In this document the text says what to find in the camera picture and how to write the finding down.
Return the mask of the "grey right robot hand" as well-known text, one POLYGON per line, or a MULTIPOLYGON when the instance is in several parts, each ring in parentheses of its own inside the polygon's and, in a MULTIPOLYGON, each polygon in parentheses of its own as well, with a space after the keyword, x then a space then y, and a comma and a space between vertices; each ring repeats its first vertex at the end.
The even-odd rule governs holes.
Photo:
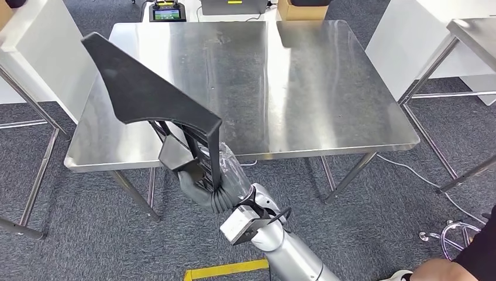
POLYGON ((185 171, 178 172, 181 190, 202 208, 215 214, 238 205, 250 192, 251 182, 234 153, 226 143, 220 143, 219 166, 221 185, 214 191, 197 186, 185 171))

